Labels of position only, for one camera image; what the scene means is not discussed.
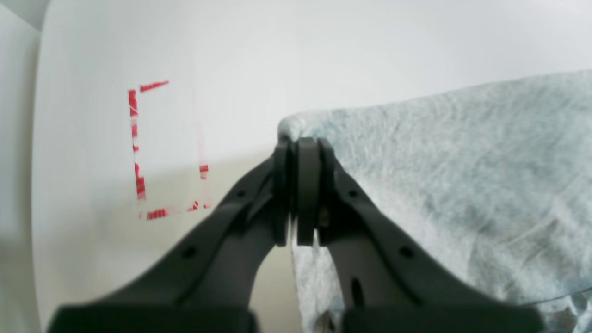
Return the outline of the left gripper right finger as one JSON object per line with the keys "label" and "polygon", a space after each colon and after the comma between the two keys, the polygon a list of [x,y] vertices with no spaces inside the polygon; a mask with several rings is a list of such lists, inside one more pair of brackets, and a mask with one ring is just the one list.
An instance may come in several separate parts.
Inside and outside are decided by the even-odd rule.
{"label": "left gripper right finger", "polygon": [[496,301],[461,282],[381,213],[319,140],[320,245],[338,273],[339,333],[539,333],[531,307]]}

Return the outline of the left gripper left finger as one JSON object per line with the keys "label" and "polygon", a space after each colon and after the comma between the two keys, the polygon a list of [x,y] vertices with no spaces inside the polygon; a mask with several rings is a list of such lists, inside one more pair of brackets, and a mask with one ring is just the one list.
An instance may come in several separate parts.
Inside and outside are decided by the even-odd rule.
{"label": "left gripper left finger", "polygon": [[59,309],[51,333],[258,333],[261,263],[288,238],[290,141],[246,173],[204,221],[121,289]]}

